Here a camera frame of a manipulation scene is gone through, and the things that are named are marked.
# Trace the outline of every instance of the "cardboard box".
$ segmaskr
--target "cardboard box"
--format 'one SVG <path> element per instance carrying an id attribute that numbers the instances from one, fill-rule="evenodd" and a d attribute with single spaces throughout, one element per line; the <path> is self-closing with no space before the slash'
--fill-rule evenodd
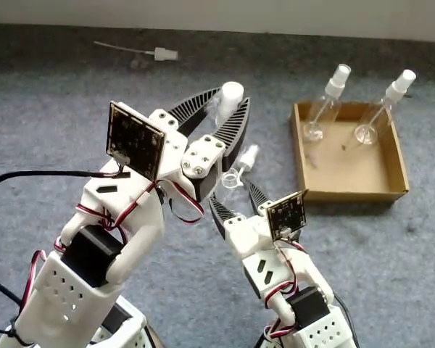
<path id="1" fill-rule="evenodd" d="M 352 130 L 367 108 L 344 103 L 325 139 L 303 144 L 302 126 L 309 102 L 294 105 L 291 126 L 304 199 L 317 202 L 393 202 L 409 191 L 405 163 L 394 124 L 372 146 L 347 146 Z"/>

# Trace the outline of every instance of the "black circuit board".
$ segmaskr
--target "black circuit board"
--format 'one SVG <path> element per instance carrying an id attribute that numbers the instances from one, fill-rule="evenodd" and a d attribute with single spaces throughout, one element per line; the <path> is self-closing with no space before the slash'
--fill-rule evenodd
<path id="1" fill-rule="evenodd" d="M 281 233 L 287 228 L 294 233 L 306 226 L 305 206 L 302 196 L 302 192 L 291 194 L 267 208 L 269 229 L 273 241 L 286 238 Z"/>
<path id="2" fill-rule="evenodd" d="M 110 104 L 107 154 L 118 163 L 156 181 L 164 145 L 165 134 L 159 128 Z"/>

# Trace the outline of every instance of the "robotic arm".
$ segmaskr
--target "robotic arm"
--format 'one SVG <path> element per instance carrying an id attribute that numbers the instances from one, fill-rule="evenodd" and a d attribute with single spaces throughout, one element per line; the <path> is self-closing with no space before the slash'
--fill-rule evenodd
<path id="1" fill-rule="evenodd" d="M 306 225 L 302 192 L 273 202 L 252 182 L 244 185 L 253 216 L 236 216 L 215 197 L 210 208 L 255 294 L 278 317 L 256 348 L 356 348 L 331 287 L 298 243 Z"/>
<path id="2" fill-rule="evenodd" d="M 206 117 L 214 88 L 169 112 L 145 117 L 123 103 L 110 104 L 107 153 L 77 211 L 55 242 L 14 327 L 0 348 L 155 347 L 146 318 L 120 294 L 141 259 L 164 233 L 162 203 L 199 202 L 239 152 L 249 98 L 213 134 L 188 144 Z M 118 229 L 122 242 L 108 231 Z"/>

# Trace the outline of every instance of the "small glass bottle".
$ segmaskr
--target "small glass bottle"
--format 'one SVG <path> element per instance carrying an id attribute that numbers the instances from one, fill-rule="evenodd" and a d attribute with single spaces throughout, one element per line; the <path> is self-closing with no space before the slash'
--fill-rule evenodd
<path id="1" fill-rule="evenodd" d="M 304 141 L 318 142 L 326 137 L 328 128 L 339 114 L 341 106 L 339 98 L 350 73 L 351 68 L 348 65 L 340 64 L 327 83 L 324 95 L 312 103 L 303 126 Z"/>
<path id="2" fill-rule="evenodd" d="M 415 73 L 405 70 L 378 101 L 370 103 L 353 130 L 353 139 L 359 144 L 373 145 L 392 123 L 392 110 L 415 80 Z"/>

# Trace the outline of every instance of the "white cap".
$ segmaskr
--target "white cap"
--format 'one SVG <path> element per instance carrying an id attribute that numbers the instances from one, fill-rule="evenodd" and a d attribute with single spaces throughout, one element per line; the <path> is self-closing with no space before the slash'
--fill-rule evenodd
<path id="1" fill-rule="evenodd" d="M 239 104 L 244 98 L 244 87 L 238 82 L 226 82 L 221 88 L 223 101 L 226 103 Z"/>
<path id="2" fill-rule="evenodd" d="M 406 69 L 385 91 L 387 98 L 397 103 L 406 94 L 407 89 L 415 80 L 415 73 Z"/>
<path id="3" fill-rule="evenodd" d="M 165 49 L 164 47 L 156 47 L 154 49 L 154 60 L 161 62 L 163 60 L 178 60 L 179 53 L 172 49 Z"/>
<path id="4" fill-rule="evenodd" d="M 239 108 L 244 98 L 244 87 L 238 82 L 226 82 L 220 89 L 216 125 L 220 127 Z"/>
<path id="5" fill-rule="evenodd" d="M 339 64 L 332 78 L 327 83 L 326 94 L 335 99 L 340 98 L 350 73 L 351 67 L 346 64 Z"/>
<path id="6" fill-rule="evenodd" d="M 259 151 L 260 147 L 258 145 L 251 145 L 248 150 L 241 154 L 239 163 L 237 164 L 238 167 L 243 168 L 245 172 L 249 172 L 253 168 L 254 161 Z"/>

